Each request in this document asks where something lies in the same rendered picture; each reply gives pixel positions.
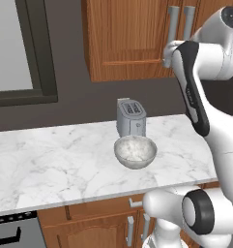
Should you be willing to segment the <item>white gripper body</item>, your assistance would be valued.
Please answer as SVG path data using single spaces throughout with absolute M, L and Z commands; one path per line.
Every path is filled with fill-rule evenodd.
M 178 47 L 183 41 L 171 41 L 163 50 L 162 66 L 164 68 L 182 67 L 182 54 Z

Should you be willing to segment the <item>grey marbled bowl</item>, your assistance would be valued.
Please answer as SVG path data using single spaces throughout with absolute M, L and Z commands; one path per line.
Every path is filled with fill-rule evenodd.
M 114 143 L 114 154 L 126 168 L 140 170 L 149 166 L 156 158 L 158 148 L 147 137 L 124 136 Z

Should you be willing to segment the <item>grey toaster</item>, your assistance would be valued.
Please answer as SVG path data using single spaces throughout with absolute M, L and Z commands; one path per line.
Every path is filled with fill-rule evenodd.
M 146 136 L 146 111 L 132 99 L 120 99 L 117 103 L 117 131 L 120 137 Z

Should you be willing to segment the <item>dark framed window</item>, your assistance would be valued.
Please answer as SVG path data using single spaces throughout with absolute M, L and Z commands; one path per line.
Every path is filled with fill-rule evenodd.
M 44 0 L 0 0 L 0 107 L 57 101 Z

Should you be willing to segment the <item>wooden drawer front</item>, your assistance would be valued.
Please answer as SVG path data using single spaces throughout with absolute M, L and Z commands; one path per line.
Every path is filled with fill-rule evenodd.
M 124 213 L 133 210 L 133 207 L 130 207 L 130 200 L 141 202 L 142 198 L 142 194 L 136 194 L 102 201 L 72 204 L 65 207 L 66 217 L 68 220 L 83 220 L 103 215 Z

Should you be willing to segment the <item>grey dishwasher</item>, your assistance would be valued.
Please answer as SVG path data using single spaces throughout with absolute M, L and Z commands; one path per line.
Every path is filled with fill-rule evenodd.
M 14 236 L 21 228 L 20 241 L 0 245 L 0 248 L 46 248 L 36 211 L 0 216 L 0 238 Z

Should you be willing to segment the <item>wooden wall cabinet door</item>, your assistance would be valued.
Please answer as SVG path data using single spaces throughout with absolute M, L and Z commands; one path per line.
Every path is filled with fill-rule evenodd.
M 190 78 L 233 77 L 233 0 L 201 0 L 191 38 L 179 46 Z
M 182 0 L 81 0 L 84 57 L 93 82 L 167 78 L 170 15 Z

